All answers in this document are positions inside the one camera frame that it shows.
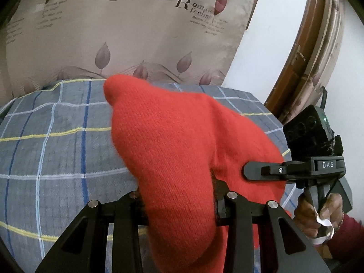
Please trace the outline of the dark red sleeve forearm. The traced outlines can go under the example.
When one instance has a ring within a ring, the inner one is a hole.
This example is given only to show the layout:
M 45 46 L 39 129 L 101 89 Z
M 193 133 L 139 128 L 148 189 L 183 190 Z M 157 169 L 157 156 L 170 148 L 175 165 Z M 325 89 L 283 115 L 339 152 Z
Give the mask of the dark red sleeve forearm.
M 363 225 L 354 218 L 344 214 L 340 229 L 333 238 L 323 245 L 316 246 L 316 250 L 323 251 L 321 247 L 328 247 L 333 259 L 342 262 L 354 262 L 363 259 Z

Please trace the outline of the person's right hand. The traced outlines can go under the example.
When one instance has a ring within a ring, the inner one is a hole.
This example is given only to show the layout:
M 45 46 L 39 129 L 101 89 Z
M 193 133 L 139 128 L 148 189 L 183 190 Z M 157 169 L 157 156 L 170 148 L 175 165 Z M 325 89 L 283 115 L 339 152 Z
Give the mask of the person's right hand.
M 339 228 L 344 218 L 341 195 L 330 194 L 318 215 L 322 221 L 329 219 L 333 228 Z M 321 224 L 316 219 L 314 207 L 307 201 L 305 194 L 301 194 L 294 211 L 294 222 L 308 238 L 316 238 L 318 235 Z

